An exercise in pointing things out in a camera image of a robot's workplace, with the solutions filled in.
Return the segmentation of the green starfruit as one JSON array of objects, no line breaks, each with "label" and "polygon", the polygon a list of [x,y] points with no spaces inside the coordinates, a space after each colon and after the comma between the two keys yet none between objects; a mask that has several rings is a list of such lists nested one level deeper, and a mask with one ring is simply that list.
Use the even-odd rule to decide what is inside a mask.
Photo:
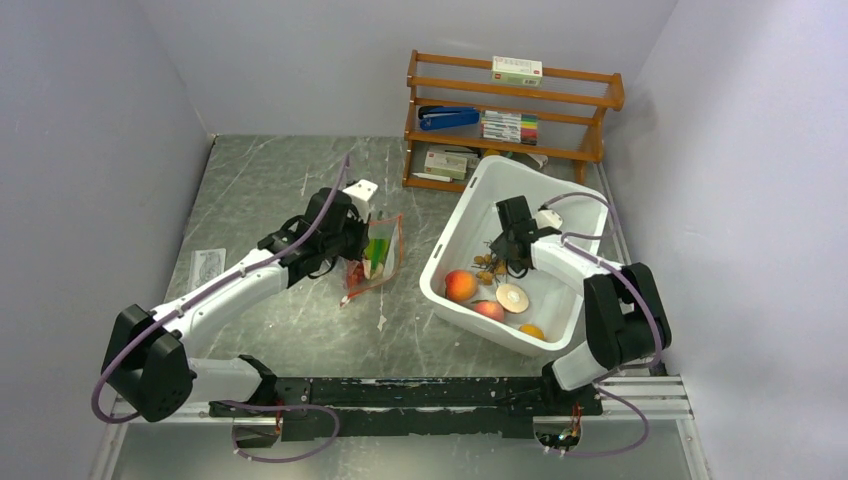
[{"label": "green starfruit", "polygon": [[365,259],[376,260],[381,264],[385,262],[391,240],[388,238],[374,238],[369,240],[365,250]]}]

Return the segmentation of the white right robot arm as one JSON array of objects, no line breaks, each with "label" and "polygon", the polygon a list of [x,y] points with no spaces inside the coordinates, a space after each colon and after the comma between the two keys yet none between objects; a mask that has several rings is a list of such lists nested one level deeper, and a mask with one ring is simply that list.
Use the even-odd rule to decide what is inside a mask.
[{"label": "white right robot arm", "polygon": [[672,342],[663,304],[650,268],[643,263],[613,264],[570,239],[597,239],[542,226],[525,197],[495,204],[502,232],[491,244],[493,257],[521,278],[532,270],[546,273],[583,299],[586,339],[543,368],[542,406],[562,414],[578,399],[578,390],[611,376],[632,361],[661,359]]}]

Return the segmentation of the clear zip top bag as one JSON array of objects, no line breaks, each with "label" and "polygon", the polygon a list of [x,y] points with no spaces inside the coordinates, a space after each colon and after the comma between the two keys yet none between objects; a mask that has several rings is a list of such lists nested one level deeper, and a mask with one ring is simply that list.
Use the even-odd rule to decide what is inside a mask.
[{"label": "clear zip top bag", "polygon": [[369,224],[368,244],[361,260],[347,260],[343,307],[363,293],[393,279],[403,260],[403,215],[379,219]]}]

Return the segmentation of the brown longan twig bunch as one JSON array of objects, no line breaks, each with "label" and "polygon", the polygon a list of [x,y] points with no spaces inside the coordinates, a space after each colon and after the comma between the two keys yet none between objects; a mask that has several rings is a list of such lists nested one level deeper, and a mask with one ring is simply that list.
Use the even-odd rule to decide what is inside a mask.
[{"label": "brown longan twig bunch", "polygon": [[494,252],[475,255],[472,267],[476,270],[477,280],[484,286],[499,285],[506,282],[509,276],[506,260]]}]

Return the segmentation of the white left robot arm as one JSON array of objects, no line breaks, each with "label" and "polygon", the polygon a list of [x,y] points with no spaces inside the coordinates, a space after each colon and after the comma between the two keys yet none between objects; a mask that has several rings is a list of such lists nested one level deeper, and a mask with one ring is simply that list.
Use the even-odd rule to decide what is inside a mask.
[{"label": "white left robot arm", "polygon": [[258,242],[241,261],[195,291],[151,311],[133,304],[116,318],[92,398],[95,414],[104,386],[133,408],[133,418],[161,421],[186,403],[213,402],[261,416],[279,400],[277,377],[249,355],[199,359],[198,341],[210,337],[255,304],[317,279],[340,259],[359,260],[368,244],[374,183],[360,180],[341,191],[323,188],[305,214]]}]

